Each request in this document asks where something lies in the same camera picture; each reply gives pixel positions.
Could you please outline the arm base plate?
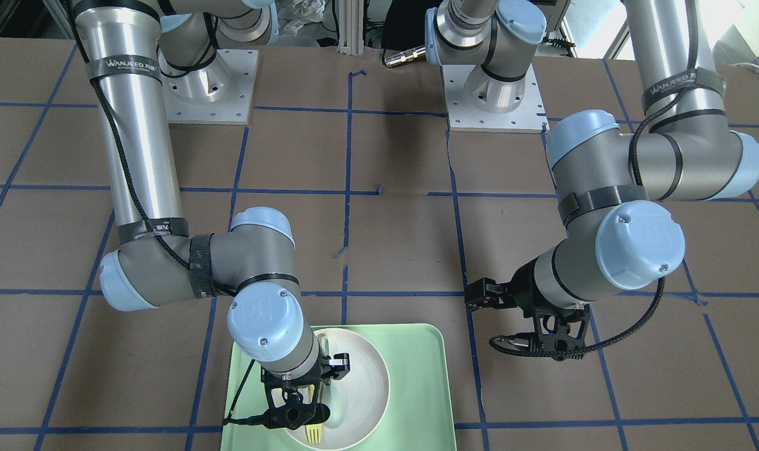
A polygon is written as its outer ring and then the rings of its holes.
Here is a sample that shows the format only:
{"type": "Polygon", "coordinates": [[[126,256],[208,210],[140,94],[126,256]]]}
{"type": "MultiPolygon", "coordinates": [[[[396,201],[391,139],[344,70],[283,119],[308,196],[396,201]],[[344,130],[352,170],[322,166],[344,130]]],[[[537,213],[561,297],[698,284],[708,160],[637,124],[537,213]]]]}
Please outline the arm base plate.
{"type": "Polygon", "coordinates": [[[162,77],[168,123],[248,125],[258,62],[256,49],[219,49],[206,68],[162,77]]]}
{"type": "Polygon", "coordinates": [[[510,83],[492,79],[479,65],[445,65],[442,75],[452,131],[548,131],[532,66],[523,79],[510,83]]]}

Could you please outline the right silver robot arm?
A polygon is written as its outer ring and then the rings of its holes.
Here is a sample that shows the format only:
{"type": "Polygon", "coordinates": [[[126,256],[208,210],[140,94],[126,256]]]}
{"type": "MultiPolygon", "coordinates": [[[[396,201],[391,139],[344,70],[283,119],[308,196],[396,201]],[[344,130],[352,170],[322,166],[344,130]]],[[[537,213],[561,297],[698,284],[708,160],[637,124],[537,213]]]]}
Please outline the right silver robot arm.
{"type": "Polygon", "coordinates": [[[102,259],[100,283],[119,311],[230,294],[236,344],[282,383],[339,380],[347,356],[328,356],[301,310],[295,240],[284,214],[253,207],[227,233],[191,237],[162,89],[167,70],[204,68],[216,35],[190,22],[162,34],[162,17],[209,13],[246,24],[265,1],[66,1],[76,45],[106,121],[120,246],[102,259]]]}

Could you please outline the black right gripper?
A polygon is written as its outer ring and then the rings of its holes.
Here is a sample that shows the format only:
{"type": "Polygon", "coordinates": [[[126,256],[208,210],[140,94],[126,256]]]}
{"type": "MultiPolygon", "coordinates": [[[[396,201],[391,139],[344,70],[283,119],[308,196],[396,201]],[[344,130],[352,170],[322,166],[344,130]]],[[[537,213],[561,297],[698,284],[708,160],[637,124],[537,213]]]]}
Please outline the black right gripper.
{"type": "Polygon", "coordinates": [[[350,372],[350,354],[333,356],[321,351],[294,351],[276,361],[261,360],[265,391],[281,388],[296,390],[307,385],[320,386],[325,380],[341,380],[350,372]]]}

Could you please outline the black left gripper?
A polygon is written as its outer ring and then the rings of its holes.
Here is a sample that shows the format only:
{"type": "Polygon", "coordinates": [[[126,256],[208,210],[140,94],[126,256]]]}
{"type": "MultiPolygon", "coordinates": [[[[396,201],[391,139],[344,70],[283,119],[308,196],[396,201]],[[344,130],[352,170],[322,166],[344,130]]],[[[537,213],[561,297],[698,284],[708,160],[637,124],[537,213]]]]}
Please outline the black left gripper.
{"type": "Polygon", "coordinates": [[[548,302],[536,284],[536,259],[517,269],[512,279],[499,284],[494,279],[478,279],[466,286],[468,311],[520,308],[525,319],[538,314],[555,314],[561,308],[548,302]]]}

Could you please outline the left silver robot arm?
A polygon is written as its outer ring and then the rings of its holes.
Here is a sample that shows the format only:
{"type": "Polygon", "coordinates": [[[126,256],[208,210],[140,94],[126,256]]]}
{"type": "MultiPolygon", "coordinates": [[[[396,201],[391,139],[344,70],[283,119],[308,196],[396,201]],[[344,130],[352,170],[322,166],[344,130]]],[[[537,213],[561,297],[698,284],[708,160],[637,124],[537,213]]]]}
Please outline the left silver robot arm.
{"type": "Polygon", "coordinates": [[[731,130],[695,1],[625,1],[645,119],[620,131],[603,110],[568,115],[547,160],[567,237],[503,284],[467,285],[468,308],[571,312],[663,279],[684,259],[663,200],[737,197],[759,179],[759,143],[731,130]]]}

